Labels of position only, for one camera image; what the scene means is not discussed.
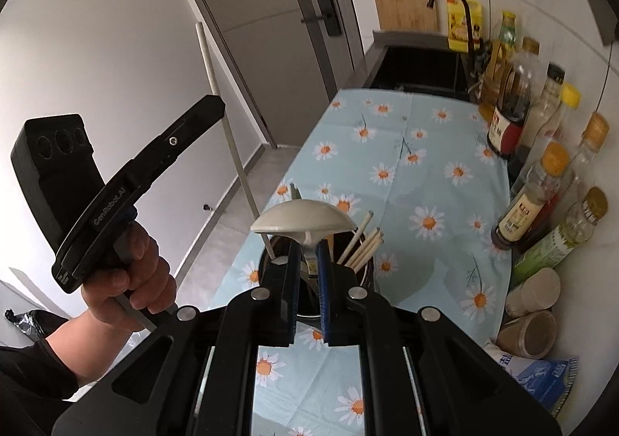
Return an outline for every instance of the white ladle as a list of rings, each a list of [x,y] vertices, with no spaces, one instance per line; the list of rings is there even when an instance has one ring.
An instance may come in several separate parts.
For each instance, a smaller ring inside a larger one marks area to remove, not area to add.
[[[298,199],[275,205],[254,221],[251,231],[295,240],[303,249],[308,277],[318,277],[316,246],[327,235],[357,228],[346,213],[327,202]]]

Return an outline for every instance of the trash bag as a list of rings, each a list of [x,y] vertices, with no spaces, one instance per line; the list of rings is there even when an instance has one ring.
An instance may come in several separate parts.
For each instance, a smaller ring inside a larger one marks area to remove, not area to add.
[[[33,342],[47,338],[68,321],[64,317],[40,309],[29,310],[17,315],[11,309],[8,309],[4,313],[4,317],[7,321],[16,325]]]

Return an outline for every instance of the floral tablecloth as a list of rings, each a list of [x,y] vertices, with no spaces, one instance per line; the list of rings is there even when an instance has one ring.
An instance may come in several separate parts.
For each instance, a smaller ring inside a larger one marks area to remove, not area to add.
[[[375,258],[380,292],[411,311],[439,308],[482,344],[498,332],[510,279],[508,252],[490,240],[508,205],[507,172],[486,133],[472,104],[341,91],[267,208],[289,200],[294,182],[304,198],[329,201],[357,224],[373,210],[367,231],[385,233]],[[257,285],[262,248],[250,234],[211,308]],[[256,435],[363,434],[357,348],[327,347],[320,332],[299,323],[294,345],[260,350],[254,407]]]

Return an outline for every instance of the black faucet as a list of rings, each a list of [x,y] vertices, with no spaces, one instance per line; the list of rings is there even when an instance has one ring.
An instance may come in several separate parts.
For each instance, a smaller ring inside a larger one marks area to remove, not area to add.
[[[436,0],[428,0],[428,8],[434,8]],[[473,39],[473,23],[470,17],[470,7],[466,0],[461,0],[466,16],[466,30],[469,36],[469,74],[475,78],[475,40]]]

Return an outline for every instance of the black sink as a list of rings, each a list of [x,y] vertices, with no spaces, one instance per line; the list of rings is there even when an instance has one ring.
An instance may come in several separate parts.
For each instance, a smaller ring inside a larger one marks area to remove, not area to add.
[[[470,100],[460,53],[451,50],[390,46],[370,88]]]

